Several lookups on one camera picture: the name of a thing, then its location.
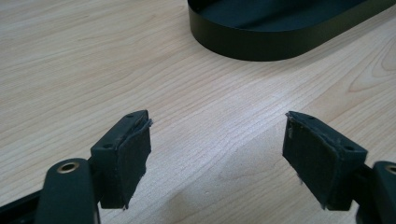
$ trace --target black object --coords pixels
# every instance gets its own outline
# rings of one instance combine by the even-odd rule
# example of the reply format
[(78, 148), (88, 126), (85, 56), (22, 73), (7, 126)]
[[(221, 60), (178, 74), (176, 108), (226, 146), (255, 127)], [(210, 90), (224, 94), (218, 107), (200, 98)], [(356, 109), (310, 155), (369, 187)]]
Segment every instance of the black object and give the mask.
[(358, 223), (396, 223), (396, 163), (364, 164), (367, 150), (322, 121), (287, 114), (283, 156), (323, 208), (347, 211), (360, 205)]
[(191, 32), (235, 59), (301, 55), (393, 6), (396, 0), (188, 0)]
[(42, 190), (0, 208), (1, 223), (100, 223), (97, 204), (128, 208), (151, 151), (147, 110), (123, 117), (86, 161), (58, 162)]

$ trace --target metal rivet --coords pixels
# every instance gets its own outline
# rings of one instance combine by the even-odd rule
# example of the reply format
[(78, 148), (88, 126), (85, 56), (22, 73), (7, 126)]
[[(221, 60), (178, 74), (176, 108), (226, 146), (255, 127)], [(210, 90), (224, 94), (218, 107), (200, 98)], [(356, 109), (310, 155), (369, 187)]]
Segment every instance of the metal rivet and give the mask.
[(60, 167), (58, 167), (57, 171), (59, 174), (67, 174), (67, 173), (77, 170), (78, 167), (79, 167), (78, 162), (71, 161), (71, 162), (65, 163), (65, 164), (61, 165)]
[(396, 175), (396, 166), (395, 165), (388, 165), (386, 169), (393, 175)]

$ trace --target clamp jaw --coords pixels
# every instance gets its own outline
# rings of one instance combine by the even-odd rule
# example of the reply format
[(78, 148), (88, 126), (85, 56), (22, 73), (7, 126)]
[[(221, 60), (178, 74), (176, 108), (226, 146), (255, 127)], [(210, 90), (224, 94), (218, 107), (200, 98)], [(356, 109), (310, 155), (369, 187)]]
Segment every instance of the clamp jaw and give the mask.
[(92, 148), (88, 160), (49, 168), (42, 190), (0, 208), (2, 223), (97, 224), (102, 208), (128, 208), (151, 152), (149, 112), (124, 116)]
[(366, 149), (319, 119), (292, 111), (287, 117), (283, 156), (323, 209), (348, 211), (356, 201), (357, 223), (396, 223), (396, 163), (371, 169)]

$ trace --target light wood surface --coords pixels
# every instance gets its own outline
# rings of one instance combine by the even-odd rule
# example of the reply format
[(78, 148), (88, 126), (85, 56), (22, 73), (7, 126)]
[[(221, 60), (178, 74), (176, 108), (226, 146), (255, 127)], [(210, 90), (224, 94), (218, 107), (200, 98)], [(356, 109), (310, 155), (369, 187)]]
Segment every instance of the light wood surface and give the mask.
[(154, 120), (130, 209), (103, 223), (354, 223), (281, 155), (289, 110), (396, 161), (396, 7), (281, 62), (213, 53), (185, 0), (0, 0), (0, 204), (90, 157), (123, 115)]

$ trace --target wood grain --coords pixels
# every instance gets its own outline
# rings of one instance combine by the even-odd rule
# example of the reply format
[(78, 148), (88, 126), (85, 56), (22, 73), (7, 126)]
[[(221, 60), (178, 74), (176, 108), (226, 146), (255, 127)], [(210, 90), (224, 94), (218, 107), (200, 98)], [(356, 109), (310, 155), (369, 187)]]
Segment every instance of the wood grain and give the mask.
[(282, 158), (289, 110), (396, 161), (396, 7), (306, 54), (252, 63), (191, 35), (187, 1), (0, 0), (0, 204), (148, 109), (152, 153), (130, 209), (103, 223), (353, 223)]

